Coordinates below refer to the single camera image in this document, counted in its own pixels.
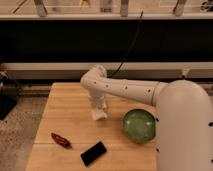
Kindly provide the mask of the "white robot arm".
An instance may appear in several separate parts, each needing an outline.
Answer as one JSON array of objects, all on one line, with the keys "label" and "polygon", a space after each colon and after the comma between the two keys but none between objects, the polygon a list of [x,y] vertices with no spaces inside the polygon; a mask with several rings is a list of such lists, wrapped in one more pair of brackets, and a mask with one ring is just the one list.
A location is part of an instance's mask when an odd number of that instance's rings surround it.
[{"label": "white robot arm", "polygon": [[156,109],[156,170],[213,171],[213,103],[200,85],[111,79],[101,65],[80,80],[89,91],[92,118],[105,118],[107,93]]}]

